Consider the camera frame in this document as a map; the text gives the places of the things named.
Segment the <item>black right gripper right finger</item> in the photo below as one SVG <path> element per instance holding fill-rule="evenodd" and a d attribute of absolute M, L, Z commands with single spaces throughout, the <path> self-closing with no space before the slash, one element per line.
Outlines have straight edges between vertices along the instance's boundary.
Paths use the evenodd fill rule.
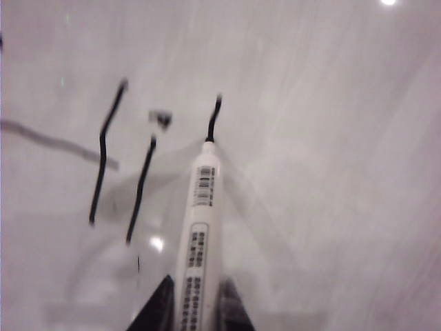
<path fill-rule="evenodd" d="M 231 278 L 226 278 L 220 286 L 219 330 L 255 330 L 252 320 L 249 318 L 234 281 Z"/>

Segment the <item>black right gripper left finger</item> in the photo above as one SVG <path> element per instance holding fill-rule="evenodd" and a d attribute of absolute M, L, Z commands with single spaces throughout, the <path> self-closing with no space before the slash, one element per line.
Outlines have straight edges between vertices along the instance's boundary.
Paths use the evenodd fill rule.
<path fill-rule="evenodd" d="M 166 275 L 128 326 L 128 331 L 172 330 L 174 325 L 174 281 Z"/>

